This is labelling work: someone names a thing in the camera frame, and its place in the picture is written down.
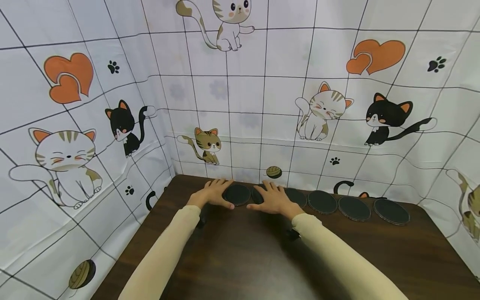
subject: fabric wall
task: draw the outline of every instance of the fabric wall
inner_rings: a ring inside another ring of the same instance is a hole
[[[176,174],[418,204],[480,276],[480,2],[0,12],[1,299],[88,299]]]

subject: black paw print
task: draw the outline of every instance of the black paw print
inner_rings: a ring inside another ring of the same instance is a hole
[[[128,195],[133,195],[135,190],[133,189],[133,186],[127,186],[127,189],[125,190],[125,194]]]
[[[110,69],[110,72],[113,74],[113,73],[117,73],[118,74],[118,70],[120,69],[119,66],[117,66],[117,62],[116,61],[110,61],[110,63],[108,64],[108,68]]]
[[[427,72],[434,71],[435,73],[438,73],[438,69],[443,69],[445,67],[444,63],[447,61],[447,59],[442,59],[441,56],[437,57],[436,60],[431,60],[428,65],[428,70]]]
[[[331,163],[332,165],[338,165],[338,164],[340,163],[340,158],[338,158],[338,157],[332,158],[332,159],[330,160],[330,163]]]

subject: hand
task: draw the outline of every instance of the hand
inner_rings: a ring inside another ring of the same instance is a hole
[[[231,185],[233,180],[215,179],[205,184],[205,187],[198,192],[193,193],[187,202],[187,205],[195,205],[200,209],[207,203],[219,205],[228,209],[234,209],[235,205],[222,198],[223,192]]]
[[[264,198],[262,204],[249,204],[248,209],[258,210],[267,214],[281,214],[290,221],[297,215],[305,213],[298,204],[290,201],[283,187],[277,187],[273,182],[263,181],[266,191],[255,185],[255,188]]]

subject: dark brown table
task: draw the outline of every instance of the dark brown table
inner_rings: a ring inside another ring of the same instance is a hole
[[[185,175],[172,180],[93,300],[118,299],[176,211],[207,181]],[[362,201],[372,208],[373,199]],[[324,216],[308,206],[304,209],[387,275],[410,300],[480,299],[480,284],[426,212],[413,204],[402,205],[411,216],[406,226],[387,223],[373,210],[372,217],[360,223],[338,210]],[[162,300],[348,299],[302,241],[287,238],[291,225],[281,216],[248,211],[245,206],[234,211],[210,206],[205,212],[206,224],[185,246]]]

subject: beige sleeve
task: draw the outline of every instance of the beige sleeve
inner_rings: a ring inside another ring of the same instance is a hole
[[[293,228],[302,241],[319,255],[352,300],[407,300],[407,297],[375,266],[369,263],[315,216],[293,218]]]
[[[119,300],[158,300],[199,220],[197,206],[179,210],[133,272]]]

